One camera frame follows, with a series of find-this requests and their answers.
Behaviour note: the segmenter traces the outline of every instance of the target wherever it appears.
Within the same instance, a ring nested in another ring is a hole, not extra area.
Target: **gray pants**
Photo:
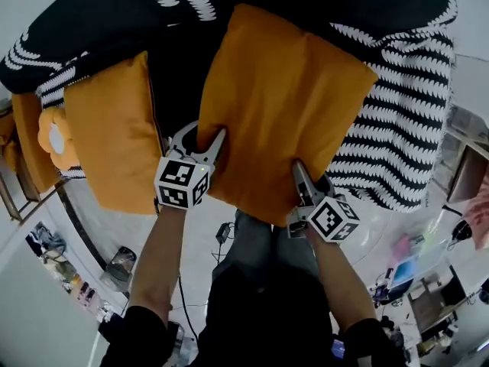
[[[231,266],[238,267],[249,280],[265,285],[276,265],[289,265],[319,279],[313,248],[307,238],[289,239],[287,229],[261,222],[236,211],[235,238],[228,254],[212,271],[215,280]]]

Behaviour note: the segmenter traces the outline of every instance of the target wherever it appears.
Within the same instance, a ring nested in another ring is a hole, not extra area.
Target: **black and white striped blanket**
[[[169,10],[165,11],[168,15],[163,23],[167,26],[179,23],[185,16],[181,12],[188,13],[189,10],[200,21],[213,21],[218,13],[230,15],[233,4],[240,1],[153,0],[160,8]],[[312,14],[307,10],[314,4],[309,0],[287,0],[281,5],[274,5],[275,0],[243,1],[273,11],[301,28],[324,37],[364,61],[379,76],[328,172],[337,188],[348,190],[356,197],[378,206],[402,212],[414,211],[423,205],[426,186],[432,176],[444,134],[451,94],[454,51],[446,26],[456,18],[456,4],[454,0],[427,1],[426,7],[422,7],[417,14],[409,15],[416,12],[418,6],[406,8],[407,14],[403,19],[396,13],[397,17],[391,18],[391,22],[399,22],[400,29],[394,28],[393,31],[389,31],[389,25],[385,24],[390,20],[388,7],[386,17],[378,18],[383,27],[376,27],[377,18],[372,19],[369,25],[363,25],[364,18],[357,15],[357,11],[368,11],[366,2],[358,3],[360,7],[351,11],[351,18],[331,15],[329,19],[334,20],[323,24],[320,18],[307,19],[311,15],[306,14]],[[291,10],[290,5],[295,3],[298,9]],[[314,5],[314,9],[318,7],[322,8],[319,3],[317,7]],[[402,4],[394,11],[399,12],[400,9]],[[145,18],[150,27],[152,24],[147,19],[148,15]],[[5,56],[3,64],[15,73],[23,67],[50,69],[50,78],[37,88],[43,107],[63,107],[65,86],[110,65],[108,62],[99,63],[99,53],[96,58],[99,69],[94,67],[93,61],[92,64],[87,63],[90,54],[85,51],[80,53],[80,49],[79,53],[71,54],[66,63],[42,60],[40,54],[25,47],[28,38],[29,33],[24,33]],[[5,67],[0,65],[0,73]],[[81,167],[74,167],[62,174],[68,178],[84,177]]]

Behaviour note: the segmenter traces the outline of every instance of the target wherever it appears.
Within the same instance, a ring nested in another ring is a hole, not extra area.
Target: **white cube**
[[[326,242],[343,242],[360,223],[350,204],[332,197],[325,197],[307,218]]]
[[[154,187],[161,205],[189,209],[199,204],[209,190],[210,166],[161,158]]]

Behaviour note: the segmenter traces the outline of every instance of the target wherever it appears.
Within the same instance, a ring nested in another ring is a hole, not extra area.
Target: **orange pillow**
[[[22,155],[37,191],[44,193],[58,182],[59,177],[49,154],[40,147],[37,140],[40,101],[34,93],[13,94],[12,106]]]
[[[285,226],[298,201],[294,159],[318,180],[376,81],[361,61],[322,38],[238,5],[202,94],[200,148],[228,129],[209,194]]]
[[[100,205],[153,214],[161,149],[147,52],[67,87],[64,101],[80,166]]]

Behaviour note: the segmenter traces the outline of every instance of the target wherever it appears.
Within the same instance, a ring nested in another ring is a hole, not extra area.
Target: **flower-shaped pillow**
[[[53,106],[43,110],[39,116],[37,140],[60,170],[79,164],[64,109]]]

